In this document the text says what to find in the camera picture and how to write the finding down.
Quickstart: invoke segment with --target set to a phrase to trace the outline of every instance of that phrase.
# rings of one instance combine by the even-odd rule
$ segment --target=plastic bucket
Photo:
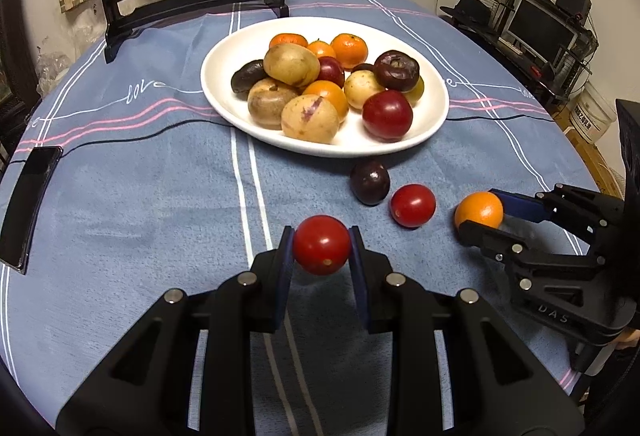
[[[593,85],[587,82],[575,102],[570,120],[582,138],[595,143],[616,121],[616,111]]]

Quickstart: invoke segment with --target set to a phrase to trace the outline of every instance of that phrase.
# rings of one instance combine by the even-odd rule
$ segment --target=speaker
[[[556,0],[556,6],[576,17],[584,26],[591,10],[591,0]]]

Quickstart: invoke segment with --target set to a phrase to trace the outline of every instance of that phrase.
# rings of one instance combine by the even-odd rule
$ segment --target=potato
[[[264,56],[264,70],[269,77],[296,88],[308,86],[320,74],[320,61],[299,44],[272,46]]]
[[[249,91],[249,113],[258,125],[280,129],[280,117],[284,106],[297,96],[295,88],[267,77],[254,84]]]
[[[339,127],[340,117],[334,105],[318,95],[300,95],[282,111],[282,132],[291,139],[329,143]]]
[[[368,70],[354,71],[344,82],[344,95],[355,109],[362,109],[370,96],[384,90],[385,87],[380,86],[374,73]]]

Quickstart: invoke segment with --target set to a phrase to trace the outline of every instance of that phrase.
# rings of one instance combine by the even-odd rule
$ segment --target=pink stripe
[[[117,126],[117,127],[95,127],[94,129],[89,129],[88,131],[84,131],[78,135],[75,135],[74,137],[71,137],[70,139],[66,139],[65,142],[60,144],[60,147],[65,147],[68,143],[72,142],[73,140],[80,139],[81,137],[84,137],[89,133],[97,133],[99,131],[126,131],[127,129],[138,129],[139,127],[146,126],[147,124],[150,124],[158,120],[163,115],[166,115],[167,113],[169,113],[169,111],[179,111],[181,109],[184,109],[186,111],[192,111],[193,113],[196,113],[196,115],[200,115],[202,117],[219,117],[217,113],[201,113],[200,111],[194,111],[193,109],[187,108],[184,106],[174,106],[172,108],[163,109],[159,113],[156,113],[156,115],[154,115],[153,117],[150,117],[147,120],[142,121],[138,124],[129,124],[129,126]]]
[[[491,109],[512,108],[512,109],[517,109],[518,111],[532,111],[533,113],[540,113],[541,115],[547,114],[546,111],[539,111],[538,109],[533,109],[533,108],[518,108],[517,106],[510,106],[508,104],[500,104],[497,106],[487,106],[486,108],[474,108],[473,106],[457,106],[457,105],[449,106],[449,109],[452,109],[452,108],[472,109],[473,111],[487,111]]]
[[[560,380],[560,382],[558,382],[558,384],[560,384],[562,386],[562,383],[566,380],[566,378],[571,374],[572,369],[569,368],[567,369],[567,372],[564,374],[564,376],[562,377],[562,380]]]
[[[569,386],[571,386],[571,384],[573,384],[574,380],[578,377],[579,373],[576,372],[574,373],[574,376],[572,376],[566,384],[564,384],[564,386],[562,386],[562,390],[567,390],[569,388]]]
[[[375,9],[379,10],[375,5],[366,5],[366,4],[358,4],[358,3],[306,3],[300,5],[291,5],[290,9],[308,9],[313,7],[338,7],[341,9]],[[408,10],[408,9],[393,9],[390,8],[394,12],[400,12],[401,14],[414,14],[415,16],[422,16],[425,18],[436,18],[433,14],[428,14],[426,12],[418,12],[418,10]]]
[[[68,130],[66,133],[61,133],[60,135],[57,135],[55,137],[50,137],[50,139],[47,139],[47,142],[51,141],[51,140],[61,139],[63,137],[66,137],[67,135],[75,133],[76,131],[82,131],[83,129],[87,129],[88,127],[95,126],[96,124],[114,124],[114,123],[118,123],[118,122],[127,122],[127,121],[130,121],[130,120],[139,119],[143,115],[146,115],[153,108],[156,108],[156,107],[158,107],[159,105],[161,105],[161,104],[163,104],[165,102],[177,102],[177,103],[179,103],[181,105],[187,106],[188,108],[191,108],[191,109],[194,109],[194,110],[211,109],[211,106],[191,106],[190,104],[182,102],[181,100],[178,100],[178,99],[166,98],[166,99],[159,100],[159,101],[155,102],[154,104],[151,104],[148,108],[144,109],[143,111],[140,111],[140,113],[137,113],[136,115],[131,115],[130,117],[124,117],[124,118],[121,118],[121,119],[109,119],[109,120],[105,120],[105,121],[94,121],[94,122],[88,123],[88,124],[86,124],[84,126],[74,127],[73,129]],[[22,145],[24,143],[38,143],[38,141],[37,140],[23,140],[22,142],[20,142],[19,145]]]
[[[324,2],[324,3],[304,3],[304,4],[299,4],[299,5],[290,5],[289,9],[312,9],[314,7],[378,10],[378,8],[375,5],[365,5],[365,4],[359,4],[359,3],[329,3],[329,2]],[[265,12],[266,10],[270,10],[270,9],[248,9],[248,10],[242,10],[242,12],[243,13]],[[424,18],[437,18],[437,16],[434,16],[433,14],[429,14],[427,12],[418,12],[418,10],[394,9],[394,8],[390,8],[389,10],[392,10],[393,12],[399,12],[401,14],[412,14],[414,16],[421,16],[421,17],[424,17]],[[230,16],[231,12],[217,12],[214,15],[215,16]]]
[[[455,102],[455,103],[458,103],[458,104],[477,104],[479,102],[485,102],[485,101],[489,101],[490,103],[492,101],[496,101],[496,102],[503,102],[505,104],[516,104],[516,105],[519,105],[519,106],[532,106],[533,108],[543,109],[541,106],[538,105],[538,103],[534,103],[533,104],[533,103],[528,103],[528,102],[523,102],[523,101],[517,101],[517,102],[514,102],[514,101],[503,101],[501,99],[494,99],[494,98],[491,98],[491,97],[487,97],[487,98],[484,98],[484,99],[466,99],[466,100],[463,100],[463,101],[457,101],[457,100],[453,100],[453,99],[450,100],[450,102]]]

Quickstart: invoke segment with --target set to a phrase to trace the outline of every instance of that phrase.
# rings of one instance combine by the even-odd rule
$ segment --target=red cherry tomato
[[[351,253],[349,231],[331,216],[311,216],[293,236],[293,256],[314,275],[329,275],[345,264]]]
[[[436,197],[428,187],[412,183],[399,188],[389,202],[393,219],[403,227],[424,225],[436,212]]]

